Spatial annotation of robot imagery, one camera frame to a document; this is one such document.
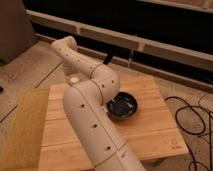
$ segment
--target tiled floor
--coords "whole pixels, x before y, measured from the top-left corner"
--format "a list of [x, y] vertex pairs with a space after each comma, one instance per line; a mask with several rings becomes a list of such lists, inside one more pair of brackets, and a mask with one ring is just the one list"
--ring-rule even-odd
[[[118, 74], [143, 74], [114, 64], [110, 64], [110, 66], [116, 70]], [[199, 98], [205, 94], [205, 92], [160, 78], [155, 77], [155, 80], [163, 97], [179, 96], [191, 104], [196, 104]], [[4, 92], [0, 94], [0, 120], [10, 113], [9, 116], [0, 123], [0, 148], [3, 148], [2, 144], [10, 127], [10, 121], [15, 115], [15, 107], [21, 95], [30, 89], [48, 88], [52, 84], [64, 82], [60, 60], [51, 51], [50, 45], [45, 42], [38, 42], [10, 64], [0, 66], [0, 85], [5, 89]], [[213, 110], [213, 96], [208, 95], [202, 100], [202, 104]], [[175, 103], [174, 101], [168, 103], [173, 114], [180, 105], [180, 103]], [[185, 112], [181, 120], [184, 122], [186, 128], [199, 130], [200, 126], [202, 126], [198, 119], [191, 113]], [[195, 153], [197, 160], [208, 165], [209, 151], [207, 143], [202, 139], [186, 135], [185, 133], [183, 133], [183, 136]], [[180, 171], [187, 170], [190, 161], [190, 155], [181, 155], [168, 158], [158, 167], [149, 166], [149, 162], [145, 162], [145, 166], [147, 170]]]

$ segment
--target plywood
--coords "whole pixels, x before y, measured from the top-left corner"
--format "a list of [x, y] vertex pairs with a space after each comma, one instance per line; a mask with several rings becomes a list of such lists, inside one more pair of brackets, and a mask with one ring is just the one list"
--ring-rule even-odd
[[[63, 111], [62, 97], [67, 85], [50, 89], [39, 171], [91, 169], [86, 153]], [[138, 102], [134, 116], [113, 121], [140, 160], [187, 153], [187, 147], [159, 89], [150, 76], [121, 78], [121, 91]]]

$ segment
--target cable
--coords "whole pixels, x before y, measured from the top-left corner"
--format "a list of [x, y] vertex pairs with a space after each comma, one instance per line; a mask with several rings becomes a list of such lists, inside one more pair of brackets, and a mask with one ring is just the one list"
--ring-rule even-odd
[[[204, 96], [202, 96], [199, 100], [198, 100], [198, 105], [190, 105], [186, 100], [184, 100], [183, 98], [180, 98], [178, 96], [170, 96], [170, 97], [167, 97], [165, 99], [165, 101], [168, 101], [168, 100], [171, 100], [171, 99], [175, 99], [175, 100], [179, 100], [181, 101], [184, 106], [183, 107], [180, 107], [179, 109], [176, 110], [175, 112], [175, 120], [178, 124], [178, 126], [181, 128], [181, 130], [183, 130], [184, 132], [186, 132], [187, 134], [189, 135], [193, 135], [193, 136], [197, 136], [198, 138], [202, 138], [203, 140], [205, 140], [205, 142], [207, 142], [209, 144], [209, 168], [203, 164], [202, 162], [200, 161], [197, 161], [194, 154], [193, 154], [193, 151], [191, 150], [191, 148], [188, 146], [187, 144], [187, 147], [189, 149], [189, 153], [192, 157], [192, 162], [189, 163], [188, 165], [188, 170], [191, 171], [191, 167], [192, 165], [194, 165], [194, 170], [197, 171], [197, 165], [200, 165], [202, 166], [203, 168], [205, 168], [207, 171], [213, 171], [212, 170], [212, 130], [211, 130], [211, 120], [213, 119], [213, 112], [208, 109], [208, 108], [205, 108], [201, 105], [201, 101], [207, 96], [207, 94], [205, 94]], [[181, 124], [181, 122], [179, 121], [179, 115], [180, 115], [180, 112], [183, 111], [183, 110], [186, 110], [186, 109], [190, 109], [191, 111], [193, 111], [193, 113], [199, 118], [199, 120], [201, 121], [202, 123], [202, 129], [198, 132], [193, 132], [193, 131], [189, 131], [187, 130], [186, 128], [184, 128]], [[203, 119], [202, 115], [197, 111], [197, 109], [199, 110], [202, 110], [205, 114], [208, 115], [208, 126], [209, 126], [209, 131], [207, 133], [206, 132], [206, 123], [205, 123], [205, 120]], [[203, 136], [206, 136], [206, 135], [209, 135], [209, 142], [203, 138]]]

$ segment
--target screw hole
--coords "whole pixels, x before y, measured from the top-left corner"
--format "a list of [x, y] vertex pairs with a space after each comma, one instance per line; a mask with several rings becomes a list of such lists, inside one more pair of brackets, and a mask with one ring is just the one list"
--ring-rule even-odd
[[111, 147], [110, 147], [110, 146], [107, 146], [104, 150], [105, 150], [105, 151], [109, 151], [109, 150], [111, 150]]
[[85, 107], [85, 104], [80, 105], [80, 108], [84, 108], [84, 107]]
[[92, 125], [92, 128], [93, 128], [93, 129], [94, 129], [94, 128], [97, 128], [97, 127], [98, 127], [97, 124]]
[[124, 158], [125, 156], [126, 156], [126, 151], [125, 152], [123, 152], [123, 154], [121, 154], [121, 158]]

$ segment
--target yellow mat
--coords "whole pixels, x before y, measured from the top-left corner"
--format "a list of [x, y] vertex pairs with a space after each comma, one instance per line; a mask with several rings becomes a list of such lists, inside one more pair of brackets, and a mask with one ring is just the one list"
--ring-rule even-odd
[[1, 171], [38, 168], [49, 90], [32, 90], [22, 97], [0, 152]]

